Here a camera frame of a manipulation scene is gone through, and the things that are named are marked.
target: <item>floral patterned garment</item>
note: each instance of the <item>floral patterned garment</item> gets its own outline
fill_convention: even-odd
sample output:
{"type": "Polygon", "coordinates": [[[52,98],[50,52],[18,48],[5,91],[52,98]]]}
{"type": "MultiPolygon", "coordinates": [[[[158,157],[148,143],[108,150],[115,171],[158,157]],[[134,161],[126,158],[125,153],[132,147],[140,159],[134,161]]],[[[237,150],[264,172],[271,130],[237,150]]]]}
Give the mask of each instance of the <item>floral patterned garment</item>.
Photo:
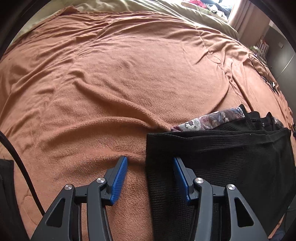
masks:
{"type": "Polygon", "coordinates": [[[212,130],[224,123],[245,118],[240,107],[216,111],[202,117],[195,118],[184,124],[174,126],[171,131],[203,131],[212,130]]]}

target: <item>bed sheet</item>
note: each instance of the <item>bed sheet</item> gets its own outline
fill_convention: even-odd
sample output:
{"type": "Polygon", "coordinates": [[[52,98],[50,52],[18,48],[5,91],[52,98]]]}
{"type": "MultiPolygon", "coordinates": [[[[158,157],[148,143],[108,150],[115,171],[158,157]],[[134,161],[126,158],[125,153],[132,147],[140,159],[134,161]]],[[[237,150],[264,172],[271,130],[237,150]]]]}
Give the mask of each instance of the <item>bed sheet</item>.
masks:
{"type": "Polygon", "coordinates": [[[181,0],[51,0],[22,27],[13,41],[29,31],[35,24],[70,5],[75,6],[81,12],[152,11],[165,13],[179,17],[195,26],[205,25],[217,29],[238,40],[237,31],[225,23],[223,18],[209,10],[181,0]]]}
{"type": "MultiPolygon", "coordinates": [[[[167,14],[67,7],[23,34],[1,59],[0,129],[45,210],[65,184],[89,184],[127,156],[122,194],[107,210],[113,238],[153,240],[147,133],[240,104],[262,117],[270,111],[292,129],[277,82],[270,76],[279,95],[249,53],[218,30],[167,14]]],[[[3,146],[0,156],[11,159],[3,146]]],[[[31,236],[41,215],[18,168],[15,191],[31,236]]],[[[87,240],[85,216],[83,227],[87,240]]]]}

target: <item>blue gripper pad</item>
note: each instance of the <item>blue gripper pad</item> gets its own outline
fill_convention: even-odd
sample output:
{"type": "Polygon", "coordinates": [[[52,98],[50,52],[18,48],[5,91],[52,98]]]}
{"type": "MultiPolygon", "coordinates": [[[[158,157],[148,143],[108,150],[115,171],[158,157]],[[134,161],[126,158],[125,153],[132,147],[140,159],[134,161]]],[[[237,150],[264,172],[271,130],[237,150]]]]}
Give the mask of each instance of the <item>blue gripper pad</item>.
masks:
{"type": "Polygon", "coordinates": [[[179,187],[181,198],[188,205],[189,202],[190,202],[189,186],[188,186],[188,183],[186,182],[184,173],[182,172],[182,169],[180,167],[180,164],[179,164],[177,158],[174,158],[173,170],[174,170],[174,175],[175,175],[175,178],[176,178],[177,185],[179,187]]]}
{"type": "Polygon", "coordinates": [[[113,183],[109,186],[111,188],[110,204],[113,205],[119,199],[124,179],[128,170],[128,159],[125,156],[120,157],[113,172],[117,172],[113,183]]]}

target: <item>folded black clothing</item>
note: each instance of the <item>folded black clothing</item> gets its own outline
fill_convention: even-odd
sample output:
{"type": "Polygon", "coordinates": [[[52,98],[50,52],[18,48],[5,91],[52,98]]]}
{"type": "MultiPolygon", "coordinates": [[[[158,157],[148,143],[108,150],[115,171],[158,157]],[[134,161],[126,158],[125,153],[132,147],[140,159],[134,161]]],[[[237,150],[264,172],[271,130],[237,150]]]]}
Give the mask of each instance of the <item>folded black clothing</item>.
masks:
{"type": "Polygon", "coordinates": [[[220,130],[147,135],[146,174],[155,241],[188,239],[193,207],[179,195],[174,157],[181,157],[187,168],[212,185],[234,184],[267,235],[286,212],[295,196],[291,131],[276,126],[271,115],[260,118],[242,108],[246,118],[225,123],[220,130]]]}

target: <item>beige curtain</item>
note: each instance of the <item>beige curtain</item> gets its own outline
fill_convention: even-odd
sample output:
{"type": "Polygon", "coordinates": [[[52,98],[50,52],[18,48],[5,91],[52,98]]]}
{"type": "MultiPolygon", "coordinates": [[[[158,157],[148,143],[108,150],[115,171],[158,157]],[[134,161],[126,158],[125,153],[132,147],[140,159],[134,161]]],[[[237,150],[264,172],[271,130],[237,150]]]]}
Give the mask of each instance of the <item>beige curtain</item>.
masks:
{"type": "Polygon", "coordinates": [[[230,13],[228,24],[239,34],[246,46],[255,45],[269,27],[270,19],[249,0],[238,0],[230,13]]]}

